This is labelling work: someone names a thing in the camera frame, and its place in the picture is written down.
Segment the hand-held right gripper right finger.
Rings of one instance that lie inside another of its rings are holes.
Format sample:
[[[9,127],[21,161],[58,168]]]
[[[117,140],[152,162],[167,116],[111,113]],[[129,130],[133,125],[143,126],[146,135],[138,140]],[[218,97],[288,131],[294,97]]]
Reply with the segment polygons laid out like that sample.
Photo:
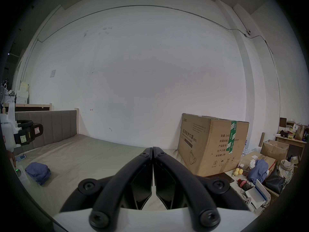
[[[153,171],[156,195],[168,210],[188,207],[195,231],[217,228],[218,208],[250,212],[226,179],[196,176],[159,147],[153,147]]]

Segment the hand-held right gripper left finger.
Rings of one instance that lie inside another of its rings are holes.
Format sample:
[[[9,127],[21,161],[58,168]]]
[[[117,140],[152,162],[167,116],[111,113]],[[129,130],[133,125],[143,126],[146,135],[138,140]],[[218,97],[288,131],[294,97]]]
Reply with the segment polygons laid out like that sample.
[[[120,208],[141,210],[152,195],[153,148],[146,148],[115,175],[84,179],[65,201],[59,215],[91,209],[93,231],[115,231]]]

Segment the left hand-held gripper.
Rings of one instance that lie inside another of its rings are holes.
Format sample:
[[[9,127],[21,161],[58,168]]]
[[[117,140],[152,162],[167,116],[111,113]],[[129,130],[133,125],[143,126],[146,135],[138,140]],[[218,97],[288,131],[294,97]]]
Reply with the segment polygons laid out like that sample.
[[[16,120],[14,102],[9,103],[8,113],[0,114],[0,118],[3,140],[9,152],[13,152],[20,145],[29,145],[44,132],[44,127],[40,123]]]

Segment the person's left hand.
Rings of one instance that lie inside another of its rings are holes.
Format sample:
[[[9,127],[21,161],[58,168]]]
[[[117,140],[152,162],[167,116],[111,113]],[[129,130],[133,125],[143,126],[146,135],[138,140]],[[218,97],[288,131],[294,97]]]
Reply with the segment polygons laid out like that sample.
[[[9,151],[9,150],[7,150],[6,152],[7,152],[9,159],[12,160],[14,168],[16,169],[16,158],[15,158],[14,152]]]

